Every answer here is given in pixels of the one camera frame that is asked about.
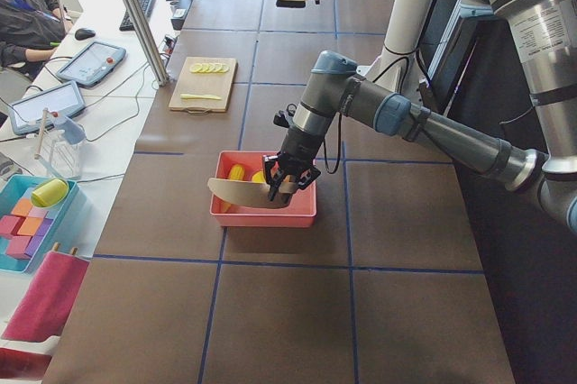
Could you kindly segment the beige plastic dustpan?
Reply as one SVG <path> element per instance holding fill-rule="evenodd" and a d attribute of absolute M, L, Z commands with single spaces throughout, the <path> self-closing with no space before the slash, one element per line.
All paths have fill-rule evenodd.
<path fill-rule="evenodd" d="M 252 208 L 278 209 L 289 205 L 294 194 L 289 191 L 290 184 L 282 182 L 279 191 L 288 195 L 288 202 L 281 202 L 277 197 L 272 202 L 268 199 L 269 185 L 251 181 L 210 178 L 207 181 L 210 191 L 223 201 L 232 205 Z"/>

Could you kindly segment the yellow toy corn cob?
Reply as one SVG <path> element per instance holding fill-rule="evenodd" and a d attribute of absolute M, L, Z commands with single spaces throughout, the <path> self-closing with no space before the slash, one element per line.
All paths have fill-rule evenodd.
<path fill-rule="evenodd" d="M 243 164 L 235 163 L 228 172 L 228 179 L 229 180 L 243 180 L 245 176 L 245 167 Z M 232 204 L 227 201 L 221 202 L 221 212 L 227 213 L 228 210 L 231 208 Z"/>

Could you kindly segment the pink plastic bin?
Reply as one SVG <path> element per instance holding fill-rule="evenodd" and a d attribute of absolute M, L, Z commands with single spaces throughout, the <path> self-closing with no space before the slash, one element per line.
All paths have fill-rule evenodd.
<path fill-rule="evenodd" d="M 269 200 L 270 186 L 253 181 L 263 171 L 263 151 L 221 151 L 215 175 L 207 182 L 212 192 L 210 214 L 222 226 L 306 228 L 317 214 L 316 184 L 304 190 L 285 182 Z"/>

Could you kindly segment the lemon slice five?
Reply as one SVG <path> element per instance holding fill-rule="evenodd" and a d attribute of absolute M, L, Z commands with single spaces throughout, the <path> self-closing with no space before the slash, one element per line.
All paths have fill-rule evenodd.
<path fill-rule="evenodd" d="M 216 71 L 217 73 L 226 73 L 229 70 L 229 66 L 227 64 L 221 63 L 219 65 L 219 69 Z"/>

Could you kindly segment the wooden cutting board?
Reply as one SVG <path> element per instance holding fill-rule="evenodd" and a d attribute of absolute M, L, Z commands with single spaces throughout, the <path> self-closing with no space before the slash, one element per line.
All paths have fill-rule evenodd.
<path fill-rule="evenodd" d="M 226 73 L 190 73 L 189 67 L 194 63 L 224 63 L 229 70 Z M 232 94 L 236 68 L 234 58 L 187 57 L 170 98 L 169 110 L 191 114 L 224 113 Z M 216 95 L 222 100 L 182 100 L 181 93 Z"/>

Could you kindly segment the lemon slice one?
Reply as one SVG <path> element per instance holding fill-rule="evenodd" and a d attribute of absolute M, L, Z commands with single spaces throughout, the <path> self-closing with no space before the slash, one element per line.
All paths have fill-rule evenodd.
<path fill-rule="evenodd" d="M 201 73 L 204 67 L 203 63 L 194 63 L 189 67 L 190 73 Z"/>

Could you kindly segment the upper teach pendant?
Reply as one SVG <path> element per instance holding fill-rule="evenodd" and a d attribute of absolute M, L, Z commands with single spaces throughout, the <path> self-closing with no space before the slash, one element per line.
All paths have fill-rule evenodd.
<path fill-rule="evenodd" d="M 59 81 L 74 81 L 91 88 L 100 83 L 126 55 L 126 49 L 101 41 L 92 41 L 56 72 Z"/>

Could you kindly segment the teach pendant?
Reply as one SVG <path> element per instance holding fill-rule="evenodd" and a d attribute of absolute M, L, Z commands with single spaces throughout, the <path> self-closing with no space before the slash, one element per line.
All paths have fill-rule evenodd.
<path fill-rule="evenodd" d="M 74 81 L 91 88 L 100 83 L 126 55 L 126 49 L 101 41 L 92 41 L 56 72 L 59 81 Z"/>
<path fill-rule="evenodd" d="M 8 115 L 14 134 L 25 135 L 39 130 L 44 110 L 74 117 L 85 107 L 77 83 L 69 81 L 10 104 Z"/>

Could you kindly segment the lower teach pendant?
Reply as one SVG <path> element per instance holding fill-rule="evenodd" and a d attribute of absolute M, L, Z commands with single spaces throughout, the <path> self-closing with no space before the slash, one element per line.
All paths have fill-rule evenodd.
<path fill-rule="evenodd" d="M 25 135 L 39 130 L 44 110 L 74 117 L 85 107 L 77 83 L 69 81 L 10 104 L 8 115 L 14 134 Z"/>

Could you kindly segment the black computer mouse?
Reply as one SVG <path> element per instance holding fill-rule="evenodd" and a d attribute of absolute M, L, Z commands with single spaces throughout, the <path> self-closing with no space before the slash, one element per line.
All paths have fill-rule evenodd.
<path fill-rule="evenodd" d="M 79 28 L 74 33 L 74 37 L 77 41 L 84 41 L 95 36 L 96 32 L 88 28 Z"/>

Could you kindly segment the yellow cup in box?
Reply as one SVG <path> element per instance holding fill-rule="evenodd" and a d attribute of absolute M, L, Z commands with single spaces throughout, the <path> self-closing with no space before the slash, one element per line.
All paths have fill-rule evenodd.
<path fill-rule="evenodd" d="M 32 191 L 31 202 L 34 206 L 41 208 L 55 206 L 66 197 L 68 192 L 67 181 L 61 178 L 52 178 L 41 183 Z"/>

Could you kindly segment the light blue storage box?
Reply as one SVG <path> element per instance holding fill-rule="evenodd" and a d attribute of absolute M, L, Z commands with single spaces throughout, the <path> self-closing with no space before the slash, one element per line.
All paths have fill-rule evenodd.
<path fill-rule="evenodd" d="M 14 175 L 1 190 L 2 271 L 33 272 L 56 242 L 60 248 L 69 245 L 58 230 L 67 224 L 67 216 L 78 213 L 75 200 L 81 191 L 75 181 L 69 181 L 67 195 L 56 205 L 34 206 L 32 192 L 46 181 L 42 177 Z"/>

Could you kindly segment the pink rolled cloth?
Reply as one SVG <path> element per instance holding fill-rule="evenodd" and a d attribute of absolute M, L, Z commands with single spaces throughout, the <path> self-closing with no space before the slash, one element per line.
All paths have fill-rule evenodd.
<path fill-rule="evenodd" d="M 89 261 L 49 251 L 2 333 L 9 341 L 42 343 L 60 336 L 77 298 Z"/>

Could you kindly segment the seated person in black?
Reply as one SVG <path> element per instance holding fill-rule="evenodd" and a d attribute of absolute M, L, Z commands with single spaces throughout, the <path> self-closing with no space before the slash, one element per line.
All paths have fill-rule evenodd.
<path fill-rule="evenodd" d="M 1 0 L 1 65 L 35 78 L 72 26 L 58 0 Z"/>

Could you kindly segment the white central pedestal column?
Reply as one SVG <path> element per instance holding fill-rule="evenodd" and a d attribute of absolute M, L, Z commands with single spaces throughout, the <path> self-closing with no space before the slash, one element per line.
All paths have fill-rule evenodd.
<path fill-rule="evenodd" d="M 433 0 L 394 0 L 381 55 L 366 78 L 388 90 L 400 91 L 402 78 L 411 74 L 412 59 L 425 29 Z"/>

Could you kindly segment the aluminium frame post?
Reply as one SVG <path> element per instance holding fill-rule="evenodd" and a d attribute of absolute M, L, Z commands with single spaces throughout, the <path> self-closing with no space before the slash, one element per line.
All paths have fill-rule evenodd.
<path fill-rule="evenodd" d="M 157 84 L 159 87 L 164 87 L 169 83 L 169 74 L 159 54 L 148 20 L 145 17 L 144 11 L 141 9 L 140 2 L 139 0 L 123 0 L 123 2 Z"/>

